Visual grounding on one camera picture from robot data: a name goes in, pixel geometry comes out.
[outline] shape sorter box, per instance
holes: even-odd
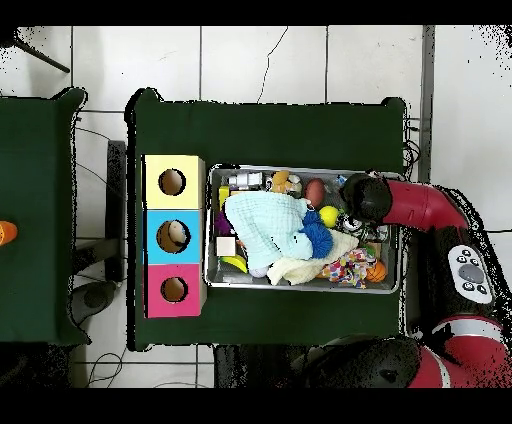
[[[202,210],[148,210],[146,245],[149,265],[198,264],[202,262]],[[178,221],[189,237],[186,247],[177,253],[168,253],[160,247],[158,230],[165,222]]]
[[[205,167],[198,156],[143,155],[146,170],[146,203],[148,209],[201,209],[204,206]],[[166,194],[162,184],[171,178],[166,171],[183,183],[176,195]]]
[[[142,155],[141,160],[145,316],[198,316],[206,300],[202,276],[204,163],[197,156],[184,155]],[[170,292],[178,293],[178,298],[169,300]]]
[[[201,265],[149,265],[147,275],[147,318],[196,317],[206,301],[206,284],[201,275]],[[162,295],[162,285],[167,279],[179,278],[184,285],[183,297],[169,302]]]

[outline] blue stuffed toy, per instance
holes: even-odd
[[[320,214],[316,210],[308,210],[302,220],[304,228],[299,233],[304,233],[313,245],[313,259],[325,258],[332,249],[332,235],[325,227]]]

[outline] light blue towel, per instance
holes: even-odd
[[[299,233],[307,210],[305,199],[281,193],[248,191],[228,197],[226,218],[247,249],[248,268],[266,267],[283,256],[310,259],[311,241]]]

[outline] stuffed toy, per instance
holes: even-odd
[[[278,171],[272,176],[273,193],[284,193],[298,199],[302,195],[302,184],[297,175],[290,175],[290,171]]]

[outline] blue box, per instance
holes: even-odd
[[[147,211],[148,264],[198,264],[201,262],[202,219],[201,210],[155,210]],[[157,232],[165,221],[180,221],[189,231],[190,241],[179,253],[167,253],[157,242]]]

